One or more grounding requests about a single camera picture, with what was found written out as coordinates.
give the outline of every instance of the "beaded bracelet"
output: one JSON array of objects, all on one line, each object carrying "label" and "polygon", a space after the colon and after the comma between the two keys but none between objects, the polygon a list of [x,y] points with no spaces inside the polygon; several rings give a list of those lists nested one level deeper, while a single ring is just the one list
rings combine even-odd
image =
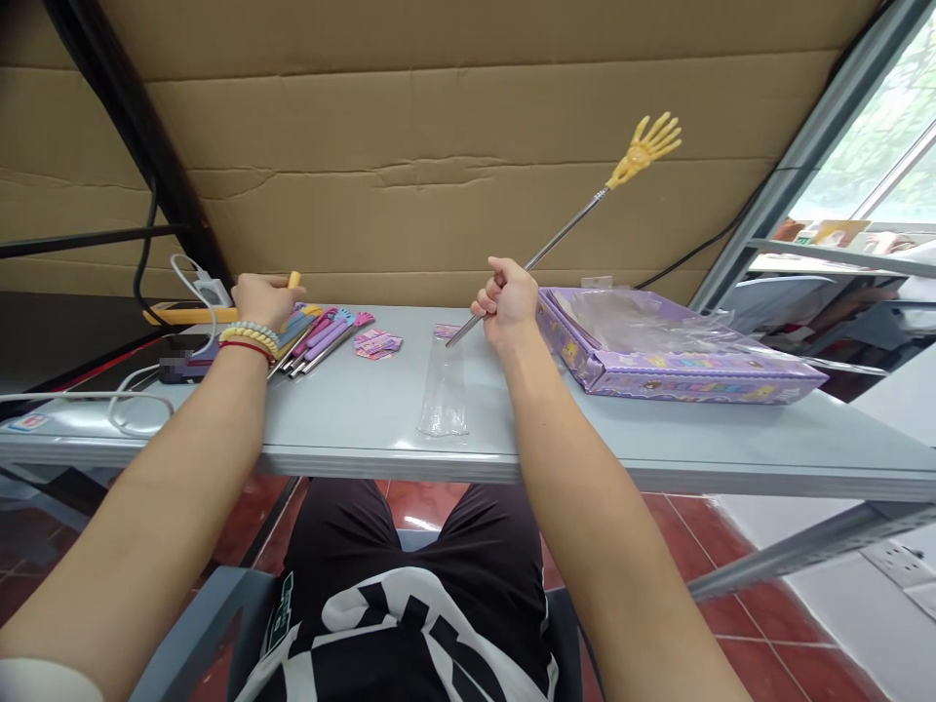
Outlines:
[{"label": "beaded bracelet", "polygon": [[256,322],[244,322],[243,320],[241,320],[238,322],[234,322],[233,324],[230,324],[227,327],[229,329],[241,328],[241,329],[249,329],[252,332],[260,332],[267,338],[271,339],[273,343],[275,343],[277,346],[280,345],[280,337],[278,334],[276,334],[275,331],[271,330],[269,327],[265,327],[264,325],[259,325]]},{"label": "beaded bracelet", "polygon": [[224,348],[225,346],[243,346],[245,348],[252,348],[257,353],[263,354],[263,358],[266,359],[266,365],[269,368],[273,368],[273,364],[276,363],[276,360],[266,351],[261,349],[259,346],[254,346],[249,344],[246,341],[221,341],[218,345],[218,348]]},{"label": "beaded bracelet", "polygon": [[280,347],[273,341],[273,339],[260,331],[250,330],[245,327],[228,327],[226,330],[221,332],[220,341],[227,341],[231,336],[246,336],[247,338],[256,339],[261,344],[266,346],[267,349],[269,349],[272,356],[276,356],[280,351]]}]

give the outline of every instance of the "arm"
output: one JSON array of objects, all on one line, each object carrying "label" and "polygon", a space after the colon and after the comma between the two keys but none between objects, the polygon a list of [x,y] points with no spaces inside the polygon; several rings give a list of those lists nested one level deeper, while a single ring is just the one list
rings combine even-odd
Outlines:
[{"label": "arm", "polygon": [[627,471],[539,334],[536,284],[510,259],[472,305],[500,357],[526,492],[598,656],[610,700],[749,700]]},{"label": "arm", "polygon": [[[293,295],[305,292],[285,285],[241,276],[234,298],[242,319],[278,329]],[[266,374],[261,354],[221,349],[204,382],[0,630],[0,657],[55,661],[88,676],[105,699],[130,695],[254,468]]]}]

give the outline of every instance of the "hand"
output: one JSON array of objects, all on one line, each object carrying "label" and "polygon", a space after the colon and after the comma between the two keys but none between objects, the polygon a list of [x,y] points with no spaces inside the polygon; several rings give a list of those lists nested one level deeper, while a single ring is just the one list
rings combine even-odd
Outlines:
[{"label": "hand", "polygon": [[485,318],[487,340],[499,352],[536,329],[536,297],[539,286],[516,261],[491,256],[487,263],[494,275],[478,291],[471,313]]},{"label": "hand", "polygon": [[264,325],[279,332],[290,315],[293,305],[305,297],[305,288],[287,290],[289,278],[242,273],[231,291],[242,322]]}]

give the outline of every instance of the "yellow bracelet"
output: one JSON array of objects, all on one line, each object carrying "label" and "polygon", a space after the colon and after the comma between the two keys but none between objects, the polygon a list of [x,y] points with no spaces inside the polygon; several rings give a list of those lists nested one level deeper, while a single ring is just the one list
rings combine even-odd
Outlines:
[{"label": "yellow bracelet", "polygon": [[260,331],[254,331],[245,329],[243,327],[228,327],[226,330],[221,332],[221,341],[227,341],[231,336],[246,336],[247,338],[256,339],[261,344],[266,346],[269,349],[270,354],[276,356],[280,352],[279,346],[276,345],[276,342],[273,341],[265,333]]}]

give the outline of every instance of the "white cable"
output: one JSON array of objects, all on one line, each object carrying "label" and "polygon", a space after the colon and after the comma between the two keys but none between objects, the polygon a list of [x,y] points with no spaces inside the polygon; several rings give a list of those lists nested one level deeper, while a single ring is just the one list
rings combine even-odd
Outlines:
[{"label": "white cable", "polygon": [[[177,258],[184,258],[193,266],[197,271],[205,272],[205,269],[202,268],[196,261],[189,258],[184,253],[174,253],[170,259],[169,264],[175,271],[175,274],[179,277],[182,283],[189,289],[189,291],[195,295],[198,300],[204,304],[209,312],[212,314],[212,333],[208,337],[208,342],[202,346],[198,351],[192,354],[192,357],[203,354],[208,349],[212,347],[212,343],[215,341],[215,334],[217,333],[217,314],[215,309],[208,303],[208,301],[202,296],[195,286],[193,286],[189,280],[185,277],[181,270],[178,268],[176,263]],[[0,403],[4,402],[19,402],[23,400],[101,400],[105,398],[110,398],[110,403],[107,405],[107,421],[110,423],[114,429],[119,431],[121,434],[125,434],[135,439],[149,439],[154,436],[154,433],[141,432],[136,429],[131,429],[130,427],[121,424],[114,417],[114,411],[117,409],[117,401],[121,399],[130,399],[130,398],[142,398],[144,400],[158,400],[163,405],[166,406],[166,409],[169,410],[169,417],[173,416],[173,412],[176,408],[173,406],[173,403],[168,399],[160,395],[154,395],[152,393],[140,393],[127,391],[126,388],[130,382],[145,372],[155,371],[159,368],[159,365],[147,366],[144,369],[135,370],[130,375],[124,378],[123,382],[120,383],[120,386],[115,391],[101,391],[101,392],[54,392],[54,393],[18,393],[17,395],[0,395]]]},{"label": "white cable", "polygon": [[[202,348],[200,348],[198,351],[196,351],[196,352],[194,352],[194,353],[192,354],[192,358],[194,358],[195,356],[198,356],[199,354],[202,354],[202,353],[205,353],[206,351],[208,351],[208,349],[210,349],[211,346],[212,346],[212,342],[215,341],[215,334],[217,333],[217,314],[215,313],[215,309],[214,309],[214,308],[208,303],[208,301],[202,296],[202,294],[199,292],[199,290],[198,290],[197,288],[195,288],[195,286],[193,286],[193,285],[188,281],[188,278],[186,278],[186,277],[184,276],[184,274],[182,273],[182,271],[179,270],[179,268],[178,268],[178,263],[176,263],[176,259],[177,259],[177,258],[184,258],[184,259],[187,260],[189,263],[191,263],[193,266],[195,266],[195,269],[198,270],[198,271],[204,271],[205,269],[202,268],[202,267],[198,264],[197,261],[195,261],[195,260],[189,258],[189,257],[188,257],[187,255],[185,255],[184,253],[174,253],[174,254],[171,255],[170,258],[169,258],[169,264],[170,264],[170,266],[173,268],[173,270],[175,271],[175,274],[178,276],[178,278],[180,279],[180,281],[182,281],[182,283],[185,284],[185,286],[189,289],[189,291],[190,291],[193,295],[195,295],[196,297],[198,297],[199,301],[201,301],[201,303],[202,303],[203,305],[205,305],[206,307],[208,307],[209,311],[212,313],[212,333],[211,333],[211,334],[209,335],[209,337],[208,337],[208,342],[207,342],[204,346],[202,346]],[[130,381],[133,380],[133,379],[134,379],[135,377],[137,377],[138,375],[141,375],[141,374],[143,374],[143,373],[145,373],[145,372],[154,371],[154,370],[156,370],[156,369],[158,369],[158,368],[159,368],[159,365],[157,364],[156,366],[147,366],[147,367],[144,368],[144,369],[135,370],[135,371],[132,372],[130,375],[128,375],[127,377],[124,378],[123,382],[120,383],[120,385],[117,387],[117,392],[123,392],[124,390],[126,390],[126,389],[127,389],[127,386],[130,385]],[[117,410],[117,400],[119,400],[119,399],[120,399],[120,396],[114,396],[113,399],[110,401],[110,403],[107,405],[107,421],[110,422],[110,425],[111,425],[112,427],[114,427],[117,431],[121,432],[122,434],[126,434],[127,436],[136,437],[136,438],[138,438],[138,439],[148,439],[148,438],[150,438],[151,436],[153,436],[153,434],[150,434],[150,433],[148,433],[148,432],[139,432],[139,431],[137,431],[136,429],[131,429],[130,427],[126,426],[125,424],[121,424],[120,422],[117,421],[116,417],[114,417],[114,413],[115,413],[115,411]]]},{"label": "white cable", "polygon": [[196,270],[202,271],[203,273],[205,272],[205,269],[202,268],[196,261],[192,260],[184,253],[173,253],[173,255],[169,257],[169,264],[175,271],[175,274],[179,277],[182,283],[185,284],[185,286],[189,289],[189,291],[198,298],[199,302],[201,302],[203,305],[208,307],[208,311],[212,313],[212,333],[208,337],[208,343],[206,343],[204,346],[202,346],[202,348],[200,348],[198,351],[192,354],[192,358],[194,358],[195,356],[198,356],[199,354],[205,353],[212,347],[212,342],[215,340],[215,334],[217,333],[217,314],[215,313],[215,309],[208,303],[208,301],[199,292],[199,290],[195,286],[193,286],[191,283],[189,283],[188,278],[182,275],[182,272],[178,269],[178,264],[176,263],[177,258],[184,258],[193,266],[195,266]]},{"label": "white cable", "polygon": [[[150,366],[146,371],[152,371],[157,366]],[[169,410],[169,416],[173,415],[173,412],[176,411],[176,408],[173,407],[173,403],[169,398],[164,398],[160,395],[153,395],[152,393],[138,393],[138,392],[119,392],[114,390],[102,390],[99,392],[57,392],[57,393],[17,393],[16,395],[0,395],[0,402],[21,402],[23,400],[104,400],[106,398],[145,398],[147,400],[159,400],[163,405],[166,406],[166,409]],[[121,429],[120,426],[114,424],[117,429]],[[150,434],[131,434],[131,436],[141,436],[149,438]]]}]

